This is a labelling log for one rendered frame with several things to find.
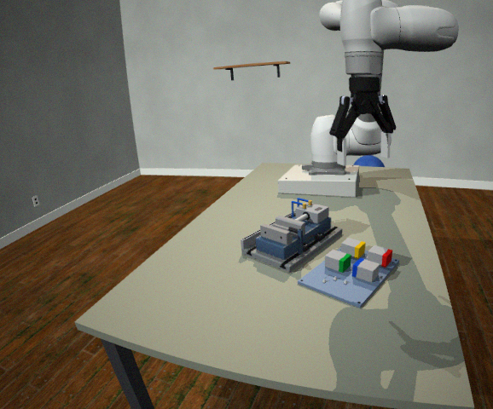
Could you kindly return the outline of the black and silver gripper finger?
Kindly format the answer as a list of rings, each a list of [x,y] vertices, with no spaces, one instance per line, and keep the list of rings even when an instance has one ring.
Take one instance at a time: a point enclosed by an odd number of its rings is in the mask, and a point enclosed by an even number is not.
[[[351,126],[361,115],[363,109],[367,106],[368,101],[362,101],[359,108],[355,111],[353,106],[349,109],[353,97],[341,96],[339,98],[339,108],[335,115],[330,135],[337,138],[337,164],[346,165],[346,135]],[[349,110],[349,111],[348,111]],[[347,114],[348,113],[348,114]],[[347,116],[346,116],[347,115]],[[340,133],[341,132],[341,133]]]
[[[370,104],[374,109],[372,116],[383,131],[381,132],[380,156],[390,158],[390,138],[393,130],[396,129],[396,125],[388,105],[387,95],[379,95],[378,103],[380,108],[377,106],[375,100],[370,101]]]

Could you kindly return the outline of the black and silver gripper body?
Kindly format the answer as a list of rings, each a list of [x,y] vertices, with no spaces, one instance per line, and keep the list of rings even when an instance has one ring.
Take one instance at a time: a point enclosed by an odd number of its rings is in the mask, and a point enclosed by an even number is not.
[[[380,79],[379,78],[349,78],[349,90],[351,92],[351,98],[353,97],[351,104],[355,111],[359,108],[362,101],[368,101],[367,106],[363,109],[361,114],[372,113],[374,111],[370,104],[371,100],[375,100],[378,104],[380,91]]]

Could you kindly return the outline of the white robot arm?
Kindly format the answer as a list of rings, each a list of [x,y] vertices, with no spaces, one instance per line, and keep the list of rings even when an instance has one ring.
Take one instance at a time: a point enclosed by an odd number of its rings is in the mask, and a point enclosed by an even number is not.
[[[389,0],[341,0],[327,3],[319,14],[323,26],[340,31],[346,74],[379,78],[380,90],[384,49],[434,52],[451,47],[458,37],[458,22],[450,12],[422,5],[398,7]],[[312,163],[302,164],[309,175],[346,175],[345,166],[337,164],[336,136],[329,134],[334,118],[321,116],[313,124]],[[371,114],[358,116],[345,137],[346,156],[380,153],[381,132]]]

